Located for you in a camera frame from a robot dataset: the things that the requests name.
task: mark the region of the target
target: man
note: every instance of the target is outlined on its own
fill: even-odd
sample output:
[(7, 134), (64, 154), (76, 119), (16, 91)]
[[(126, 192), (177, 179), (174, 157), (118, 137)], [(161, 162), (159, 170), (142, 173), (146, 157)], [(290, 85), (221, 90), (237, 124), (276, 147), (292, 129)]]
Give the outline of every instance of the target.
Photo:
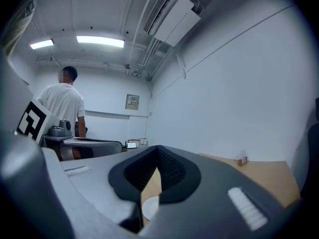
[[(85, 110), (82, 96), (73, 87), (78, 77), (76, 69), (67, 66), (59, 72), (59, 84), (46, 87), (37, 101), (48, 111), (61, 120), (68, 120), (71, 123), (71, 131), (74, 136), (76, 117), (78, 117), (79, 137), (85, 137)], [(80, 159), (81, 154), (77, 148), (73, 148), (73, 156)]]

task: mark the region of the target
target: electrical box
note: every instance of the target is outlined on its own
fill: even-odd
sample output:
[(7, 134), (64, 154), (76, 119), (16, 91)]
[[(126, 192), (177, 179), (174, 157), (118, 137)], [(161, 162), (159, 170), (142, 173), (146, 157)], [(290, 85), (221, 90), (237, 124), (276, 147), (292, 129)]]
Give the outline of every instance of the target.
[(127, 95), (125, 109), (138, 110), (139, 109), (140, 96)]

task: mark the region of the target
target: pipe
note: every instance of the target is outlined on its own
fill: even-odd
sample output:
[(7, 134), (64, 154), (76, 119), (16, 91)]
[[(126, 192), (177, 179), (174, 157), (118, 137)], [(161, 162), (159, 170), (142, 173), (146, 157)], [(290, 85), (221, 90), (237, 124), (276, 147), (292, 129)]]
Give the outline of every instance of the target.
[(155, 54), (157, 53), (157, 51), (159, 50), (161, 44), (162, 44), (161, 41), (159, 41), (159, 42), (156, 44), (156, 46), (155, 46), (154, 50), (152, 51), (152, 53), (151, 53), (151, 55), (150, 55), (148, 61), (146, 61), (146, 63), (145, 63), (145, 66), (146, 66), (146, 67), (149, 66), (150, 61), (154, 58), (154, 56), (155, 56)]
[[(35, 29), (35, 31), (38, 33), (39, 37), (42, 39), (42, 36), (39, 33), (39, 30), (37, 29), (36, 25), (33, 22), (33, 19), (31, 20), (33, 27)], [(52, 52), (49, 50), (49, 48), (47, 47), (48, 52), (51, 54), (51, 57), (53, 58), (53, 60), (55, 61), (55, 63), (62, 68), (62, 66), (60, 65), (60, 63), (55, 59), (55, 57), (53, 56)]]
[(120, 34), (120, 28), (121, 28), (120, 19), (121, 19), (121, 11), (122, 11), (122, 6), (123, 6), (123, 1), (124, 0), (121, 0), (120, 13), (119, 13), (119, 17), (118, 17), (118, 31), (117, 31), (118, 35)]
[[(129, 45), (132, 44), (132, 42), (130, 42), (130, 41), (125, 41), (125, 43), (126, 43), (126, 44), (129, 44)], [(138, 49), (140, 49), (140, 50), (142, 50), (142, 51), (144, 51), (144, 53), (146, 53), (146, 50), (143, 48), (143, 47), (144, 47), (143, 45), (141, 45), (141, 44), (135, 44), (135, 47), (138, 48)]]
[(142, 10), (141, 17), (140, 17), (138, 26), (137, 26), (136, 31), (135, 31), (135, 35), (134, 35), (133, 44), (132, 44), (132, 47), (131, 47), (131, 52), (130, 52), (128, 64), (129, 64), (130, 61), (131, 61), (132, 54), (133, 54), (133, 49), (134, 49), (134, 45), (135, 45), (135, 41), (136, 41), (136, 37), (137, 37), (137, 35), (138, 35), (138, 31), (139, 31), (139, 28), (140, 28), (140, 25), (141, 25), (141, 22), (142, 22), (142, 18), (143, 18), (143, 16), (144, 16), (144, 13), (145, 13), (146, 8), (147, 8), (147, 6), (149, 5), (149, 3), (150, 3), (150, 0), (147, 0), (146, 3), (145, 3), (145, 5), (144, 5), (144, 8), (143, 8), (143, 10)]
[(150, 59), (148, 60), (148, 62), (146, 63), (146, 68), (145, 68), (145, 71), (147, 72), (148, 71), (148, 67), (150, 65), (150, 61), (154, 58), (155, 54), (157, 53), (158, 49), (160, 48), (160, 45), (162, 44), (162, 42), (158, 42), (158, 45), (156, 46), (156, 48), (154, 49), (152, 55), (150, 56)]
[(143, 61), (142, 61), (142, 64), (139, 64), (139, 66), (145, 66), (146, 63), (147, 63), (147, 60), (149, 59), (150, 57), (150, 54), (151, 52), (153, 51), (154, 49), (154, 46), (156, 45), (156, 43), (158, 42), (159, 40), (156, 39), (153, 43), (152, 43), (152, 46), (150, 49), (147, 49), (147, 53), (144, 55), (144, 58), (143, 58)]
[(167, 53), (165, 54), (165, 56), (161, 59), (161, 61), (159, 62), (159, 64), (155, 67), (154, 71), (152, 72), (150, 79), (152, 79), (153, 75), (156, 73), (156, 71), (158, 70), (158, 68), (160, 67), (160, 65), (162, 64), (162, 62), (164, 61), (164, 59), (168, 56), (169, 52), (173, 49), (173, 47), (169, 48), (169, 50), (167, 51)]
[(104, 64), (104, 68), (105, 68), (105, 71), (106, 71), (107, 73), (109, 73), (109, 68), (108, 68), (108, 65), (107, 65), (107, 64)]

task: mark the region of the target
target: white t-shirt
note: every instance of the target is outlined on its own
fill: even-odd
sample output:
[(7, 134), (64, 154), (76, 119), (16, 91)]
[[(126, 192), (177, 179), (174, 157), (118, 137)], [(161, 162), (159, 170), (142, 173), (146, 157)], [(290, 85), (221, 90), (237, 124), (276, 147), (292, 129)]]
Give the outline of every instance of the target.
[(83, 97), (73, 86), (66, 83), (48, 86), (36, 100), (60, 120), (70, 121), (72, 134), (75, 135), (76, 117), (85, 116), (85, 110)]

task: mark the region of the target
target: fluorescent light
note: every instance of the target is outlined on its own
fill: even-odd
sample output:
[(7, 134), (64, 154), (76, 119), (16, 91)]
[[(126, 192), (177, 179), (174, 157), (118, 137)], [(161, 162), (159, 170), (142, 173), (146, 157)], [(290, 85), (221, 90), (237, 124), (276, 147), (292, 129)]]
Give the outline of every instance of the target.
[(43, 41), (43, 42), (37, 42), (35, 44), (31, 44), (31, 48), (32, 49), (38, 49), (38, 48), (42, 48), (42, 47), (46, 47), (46, 46), (52, 46), (54, 45), (54, 42), (52, 39), (47, 40), (47, 41)]
[(97, 43), (97, 44), (105, 44), (123, 48), (124, 41), (105, 38), (105, 37), (97, 37), (97, 36), (77, 36), (78, 42), (85, 42), (85, 43)]

